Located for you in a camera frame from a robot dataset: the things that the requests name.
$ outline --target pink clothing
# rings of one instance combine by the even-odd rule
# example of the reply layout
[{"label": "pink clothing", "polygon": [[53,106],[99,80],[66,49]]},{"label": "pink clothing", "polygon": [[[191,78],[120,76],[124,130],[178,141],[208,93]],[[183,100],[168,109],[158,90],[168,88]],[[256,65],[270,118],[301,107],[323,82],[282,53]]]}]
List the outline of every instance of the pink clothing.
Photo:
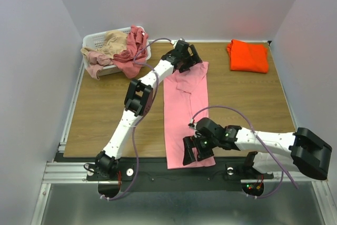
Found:
[{"label": "pink clothing", "polygon": [[[115,54],[112,62],[124,72],[124,74],[132,79],[136,77],[141,69],[140,64],[133,62],[134,56],[144,47],[146,47],[148,34],[143,29],[131,26],[131,32],[127,36],[127,50],[123,50],[120,54]],[[147,50],[144,50],[138,57],[137,62],[144,63],[147,57]]]},{"label": "pink clothing", "polygon": [[103,69],[103,67],[107,65],[113,65],[112,59],[110,57],[97,51],[88,52],[87,58],[90,64],[86,70],[93,79],[100,80],[98,74]]},{"label": "pink clothing", "polygon": [[[164,134],[168,169],[215,165],[214,158],[183,166],[183,138],[194,131],[188,127],[192,116],[209,105],[207,93],[208,62],[191,67],[191,70],[176,71],[164,79]],[[208,110],[197,115],[196,121],[208,117]]]}]

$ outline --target white wall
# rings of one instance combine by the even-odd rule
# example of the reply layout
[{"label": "white wall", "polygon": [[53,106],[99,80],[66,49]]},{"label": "white wall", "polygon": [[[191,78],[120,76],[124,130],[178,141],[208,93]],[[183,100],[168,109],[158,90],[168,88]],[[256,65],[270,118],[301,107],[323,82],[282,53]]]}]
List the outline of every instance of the white wall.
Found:
[{"label": "white wall", "polygon": [[62,0],[0,0],[0,224],[30,224],[78,75]]},{"label": "white wall", "polygon": [[294,0],[63,0],[81,36],[139,24],[150,38],[271,40]]},{"label": "white wall", "polygon": [[296,0],[272,52],[299,126],[332,145],[329,184],[337,201],[337,1]]}]

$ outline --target metal bolt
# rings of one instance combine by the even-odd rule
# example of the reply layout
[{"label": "metal bolt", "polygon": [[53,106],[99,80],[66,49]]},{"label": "metal bolt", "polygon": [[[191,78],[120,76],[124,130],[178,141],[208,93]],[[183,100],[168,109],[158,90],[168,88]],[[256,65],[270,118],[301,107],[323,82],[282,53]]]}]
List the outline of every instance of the metal bolt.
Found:
[{"label": "metal bolt", "polygon": [[233,175],[234,174],[234,169],[232,167],[227,168],[227,174],[228,175]]}]

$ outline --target clothes pile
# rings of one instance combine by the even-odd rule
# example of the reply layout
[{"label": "clothes pile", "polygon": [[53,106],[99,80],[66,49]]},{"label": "clothes pile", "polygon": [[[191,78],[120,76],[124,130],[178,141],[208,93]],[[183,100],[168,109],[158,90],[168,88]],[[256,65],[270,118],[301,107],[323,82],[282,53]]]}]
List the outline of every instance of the clothes pile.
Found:
[{"label": "clothes pile", "polygon": [[[136,77],[141,69],[140,64],[133,62],[134,56],[146,47],[148,34],[141,27],[131,26],[129,34],[118,30],[109,31],[101,48],[83,47],[81,53],[90,63],[87,71],[94,79],[99,80],[98,74],[104,66],[116,65],[129,79]],[[137,57],[137,62],[144,63],[147,50]]]}]

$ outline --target beige clothing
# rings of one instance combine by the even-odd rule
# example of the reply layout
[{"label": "beige clothing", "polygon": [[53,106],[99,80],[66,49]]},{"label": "beige clothing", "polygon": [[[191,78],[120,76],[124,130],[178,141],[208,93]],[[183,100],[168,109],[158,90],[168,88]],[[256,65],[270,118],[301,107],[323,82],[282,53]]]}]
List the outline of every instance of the beige clothing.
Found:
[{"label": "beige clothing", "polygon": [[106,32],[105,40],[101,48],[93,49],[89,47],[83,47],[81,53],[88,59],[88,53],[90,51],[96,51],[105,54],[109,58],[113,58],[114,54],[119,54],[123,50],[126,50],[126,38],[127,34],[118,31],[112,30]]}]

